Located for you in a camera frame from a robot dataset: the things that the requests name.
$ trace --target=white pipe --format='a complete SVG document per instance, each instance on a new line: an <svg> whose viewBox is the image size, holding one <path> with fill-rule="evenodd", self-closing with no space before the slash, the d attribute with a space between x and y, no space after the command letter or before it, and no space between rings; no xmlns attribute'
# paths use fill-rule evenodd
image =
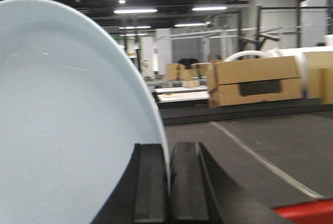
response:
<svg viewBox="0 0 333 224"><path fill-rule="evenodd" d="M235 61L239 57L248 56L248 55L260 56L260 57L268 57L268 55L265 52L262 52L262 51L241 51L241 52L237 52L237 53L229 56L224 61Z"/></svg>

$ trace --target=stacked boxes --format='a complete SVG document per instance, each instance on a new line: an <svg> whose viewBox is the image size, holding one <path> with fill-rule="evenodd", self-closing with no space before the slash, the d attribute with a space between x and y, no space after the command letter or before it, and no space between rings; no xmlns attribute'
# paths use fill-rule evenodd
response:
<svg viewBox="0 0 333 224"><path fill-rule="evenodd" d="M191 64L192 77L206 77L211 63Z"/></svg>
<svg viewBox="0 0 333 224"><path fill-rule="evenodd" d="M168 80L184 80L185 65L183 64L168 64Z"/></svg>
<svg viewBox="0 0 333 224"><path fill-rule="evenodd" d="M210 107L302 97L293 56L214 63L207 85Z"/></svg>

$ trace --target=black mat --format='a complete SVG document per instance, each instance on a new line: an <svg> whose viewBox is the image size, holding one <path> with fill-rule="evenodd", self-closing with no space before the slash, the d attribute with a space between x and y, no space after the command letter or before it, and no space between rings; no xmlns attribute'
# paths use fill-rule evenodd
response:
<svg viewBox="0 0 333 224"><path fill-rule="evenodd" d="M170 149L176 142L202 142L217 163L252 196L269 207L292 205L311 199L244 152L210 123L165 128Z"/></svg>
<svg viewBox="0 0 333 224"><path fill-rule="evenodd" d="M308 188L333 196L333 119L302 114L219 124Z"/></svg>

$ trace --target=white plate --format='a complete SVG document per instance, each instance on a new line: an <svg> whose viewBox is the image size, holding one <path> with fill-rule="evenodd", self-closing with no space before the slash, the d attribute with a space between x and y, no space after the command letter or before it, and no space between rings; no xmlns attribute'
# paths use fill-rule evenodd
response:
<svg viewBox="0 0 333 224"><path fill-rule="evenodd" d="M49 0L0 3L0 119L0 223L90 223L135 143L162 142L168 159L129 58L97 24Z"/></svg>

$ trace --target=ceiling light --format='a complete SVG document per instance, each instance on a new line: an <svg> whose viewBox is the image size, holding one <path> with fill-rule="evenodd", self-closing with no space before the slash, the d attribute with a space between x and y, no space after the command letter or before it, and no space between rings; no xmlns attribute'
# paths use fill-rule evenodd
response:
<svg viewBox="0 0 333 224"><path fill-rule="evenodd" d="M192 10L204 11L204 10L222 10L222 9L227 9L227 7L225 6L195 7Z"/></svg>
<svg viewBox="0 0 333 224"><path fill-rule="evenodd" d="M205 23L183 23L183 24L176 24L175 27L190 27L190 26L203 26L206 25Z"/></svg>
<svg viewBox="0 0 333 224"><path fill-rule="evenodd" d="M150 29L151 26L138 26L137 29Z"/></svg>
<svg viewBox="0 0 333 224"><path fill-rule="evenodd" d="M135 27L134 26L127 26L127 27L119 27L118 29L120 29L120 30L123 30L123 29L133 30L133 29L135 29Z"/></svg>
<svg viewBox="0 0 333 224"><path fill-rule="evenodd" d="M119 9L119 10L114 11L114 13L116 13L116 14L150 13L150 12L157 12L157 10L156 9Z"/></svg>

